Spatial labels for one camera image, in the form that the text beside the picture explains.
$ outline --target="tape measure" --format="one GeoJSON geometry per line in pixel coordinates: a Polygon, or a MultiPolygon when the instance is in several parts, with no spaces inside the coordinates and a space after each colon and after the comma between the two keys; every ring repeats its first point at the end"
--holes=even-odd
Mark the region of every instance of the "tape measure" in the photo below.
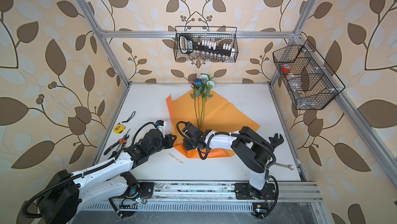
{"type": "MultiPolygon", "coordinates": [[[[129,122],[129,120],[131,120],[132,117],[134,117],[134,116],[135,116],[135,111],[132,112],[131,116],[130,116],[126,121],[124,121],[124,122],[129,122]]],[[[124,126],[121,124],[121,123],[124,123],[124,122],[118,123],[118,124],[113,128],[113,132],[115,132],[115,133],[122,133],[122,132],[126,129],[126,127],[124,127],[124,126]]]]}
{"type": "Polygon", "coordinates": [[[117,124],[116,127],[113,128],[113,132],[122,133],[125,129],[126,127],[124,127],[123,125],[117,124]]]}

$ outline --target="wrench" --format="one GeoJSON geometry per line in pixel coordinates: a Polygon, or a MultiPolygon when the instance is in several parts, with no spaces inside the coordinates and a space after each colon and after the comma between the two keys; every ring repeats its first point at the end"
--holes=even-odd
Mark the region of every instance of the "wrench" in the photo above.
{"type": "Polygon", "coordinates": [[[288,168],[288,169],[290,169],[290,170],[294,170],[294,166],[291,165],[291,164],[286,165],[286,164],[274,163],[274,165],[278,165],[278,166],[280,166],[280,167],[285,167],[285,168],[288,168]]]}

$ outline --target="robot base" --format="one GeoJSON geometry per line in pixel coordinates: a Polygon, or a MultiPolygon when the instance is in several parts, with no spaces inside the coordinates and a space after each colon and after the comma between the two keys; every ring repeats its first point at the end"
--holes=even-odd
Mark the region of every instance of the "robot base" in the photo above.
{"type": "Polygon", "coordinates": [[[234,186],[238,200],[275,200],[275,186],[272,183],[266,183],[261,191],[249,183],[235,183],[234,186]]]}

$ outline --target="wallpaper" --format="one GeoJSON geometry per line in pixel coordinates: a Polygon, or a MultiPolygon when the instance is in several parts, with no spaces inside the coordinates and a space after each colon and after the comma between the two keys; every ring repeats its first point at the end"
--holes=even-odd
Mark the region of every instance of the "wallpaper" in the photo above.
{"type": "Polygon", "coordinates": [[[283,83],[274,86],[295,146],[335,224],[394,224],[397,191],[335,101],[298,111],[283,83]]]}
{"type": "MultiPolygon", "coordinates": [[[[396,3],[318,0],[303,32],[394,156],[396,3]]],[[[274,88],[309,180],[320,187],[335,224],[395,223],[397,191],[337,103],[297,111],[281,80],[274,88]]]]}
{"type": "Polygon", "coordinates": [[[304,28],[397,157],[397,0],[318,0],[304,28]]]}
{"type": "Polygon", "coordinates": [[[88,166],[124,90],[80,13],[73,0],[0,0],[2,223],[33,222],[24,201],[88,166]]]}
{"type": "Polygon", "coordinates": [[[175,61],[172,39],[113,38],[111,46],[132,82],[183,83],[201,73],[214,75],[214,82],[268,82],[275,66],[271,53],[284,46],[283,39],[237,40],[235,63],[175,61]]]}
{"type": "Polygon", "coordinates": [[[166,31],[168,26],[233,26],[292,31],[306,0],[87,0],[104,30],[166,31]]]}

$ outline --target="black wire basket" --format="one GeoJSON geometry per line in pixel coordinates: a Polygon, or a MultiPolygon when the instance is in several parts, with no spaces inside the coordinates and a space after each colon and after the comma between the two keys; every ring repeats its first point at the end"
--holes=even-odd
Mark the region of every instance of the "black wire basket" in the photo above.
{"type": "Polygon", "coordinates": [[[235,27],[176,26],[175,61],[235,63],[239,53],[236,32],[235,27]]]}
{"type": "Polygon", "coordinates": [[[322,65],[315,61],[310,54],[313,46],[308,46],[307,42],[274,51],[273,60],[295,109],[321,110],[345,85],[324,58],[322,65]],[[336,80],[331,81],[326,74],[337,79],[340,84],[336,80]]]}

